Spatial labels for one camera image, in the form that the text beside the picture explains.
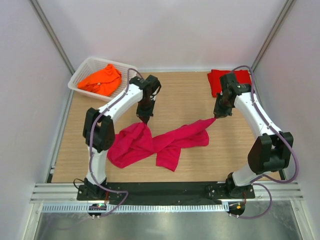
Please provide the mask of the magenta pink t-shirt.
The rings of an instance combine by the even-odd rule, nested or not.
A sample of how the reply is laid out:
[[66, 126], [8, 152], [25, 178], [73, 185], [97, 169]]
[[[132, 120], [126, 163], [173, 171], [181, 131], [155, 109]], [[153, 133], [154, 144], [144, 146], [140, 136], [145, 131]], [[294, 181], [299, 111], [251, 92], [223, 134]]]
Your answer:
[[107, 158], [114, 166], [123, 169], [156, 154], [156, 166], [174, 172], [182, 149], [209, 144], [207, 128], [215, 121], [214, 117], [200, 119], [157, 136], [152, 136], [145, 123], [134, 123], [116, 135]]

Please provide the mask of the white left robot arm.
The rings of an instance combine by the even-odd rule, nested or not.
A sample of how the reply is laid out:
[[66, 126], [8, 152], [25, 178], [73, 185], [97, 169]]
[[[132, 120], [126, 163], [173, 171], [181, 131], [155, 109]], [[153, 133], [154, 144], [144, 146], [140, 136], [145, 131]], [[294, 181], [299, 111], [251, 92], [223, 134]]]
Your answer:
[[153, 116], [156, 95], [161, 89], [157, 77], [134, 76], [119, 95], [104, 106], [87, 110], [83, 137], [88, 146], [88, 173], [78, 187], [77, 199], [102, 200], [107, 194], [107, 153], [116, 139], [115, 123], [131, 106], [137, 105], [136, 115], [145, 124]]

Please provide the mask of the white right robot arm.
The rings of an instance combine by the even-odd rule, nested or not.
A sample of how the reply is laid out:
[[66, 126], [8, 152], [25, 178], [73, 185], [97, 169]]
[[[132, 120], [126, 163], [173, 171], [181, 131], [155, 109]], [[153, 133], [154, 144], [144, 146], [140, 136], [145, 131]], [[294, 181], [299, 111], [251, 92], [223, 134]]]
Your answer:
[[253, 181], [263, 174], [281, 171], [289, 166], [294, 138], [283, 132], [261, 107], [250, 84], [241, 84], [233, 72], [220, 77], [221, 92], [217, 94], [214, 116], [229, 117], [234, 108], [247, 121], [255, 142], [247, 155], [247, 164], [231, 172], [225, 180], [225, 194], [229, 198], [241, 198]]

